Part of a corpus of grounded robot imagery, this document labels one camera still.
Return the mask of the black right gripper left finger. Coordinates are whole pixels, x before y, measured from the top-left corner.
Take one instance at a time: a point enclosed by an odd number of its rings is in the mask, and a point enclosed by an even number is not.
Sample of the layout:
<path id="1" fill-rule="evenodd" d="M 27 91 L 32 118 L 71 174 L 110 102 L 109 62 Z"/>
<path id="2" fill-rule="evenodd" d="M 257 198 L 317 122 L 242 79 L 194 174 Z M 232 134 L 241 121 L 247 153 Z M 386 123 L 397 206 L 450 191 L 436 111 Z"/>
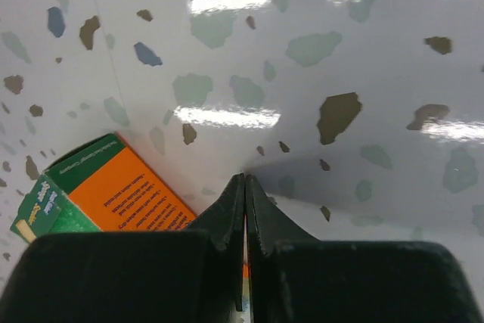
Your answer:
<path id="1" fill-rule="evenodd" d="M 3 322 L 235 322 L 243 302 L 245 178 L 178 231 L 50 234 L 24 252 Z"/>

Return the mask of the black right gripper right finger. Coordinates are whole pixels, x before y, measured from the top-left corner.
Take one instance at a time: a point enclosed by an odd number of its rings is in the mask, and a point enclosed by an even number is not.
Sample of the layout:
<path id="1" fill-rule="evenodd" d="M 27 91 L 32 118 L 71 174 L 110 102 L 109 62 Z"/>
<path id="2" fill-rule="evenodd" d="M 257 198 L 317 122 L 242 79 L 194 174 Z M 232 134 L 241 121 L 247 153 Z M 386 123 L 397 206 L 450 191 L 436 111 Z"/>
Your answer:
<path id="1" fill-rule="evenodd" d="M 322 241 L 245 181 L 255 322 L 481 322 L 467 279 L 442 245 Z"/>

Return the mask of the green top sponge box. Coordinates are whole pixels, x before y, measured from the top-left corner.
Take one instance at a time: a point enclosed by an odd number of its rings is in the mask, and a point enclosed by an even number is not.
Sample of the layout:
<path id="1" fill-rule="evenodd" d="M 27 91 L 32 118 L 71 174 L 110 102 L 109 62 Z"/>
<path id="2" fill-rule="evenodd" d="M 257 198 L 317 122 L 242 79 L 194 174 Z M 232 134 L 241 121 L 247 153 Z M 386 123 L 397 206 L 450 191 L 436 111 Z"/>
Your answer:
<path id="1" fill-rule="evenodd" d="M 10 230 L 31 243 L 64 232 L 179 230 L 195 218 L 138 154 L 110 133 L 46 168 Z"/>

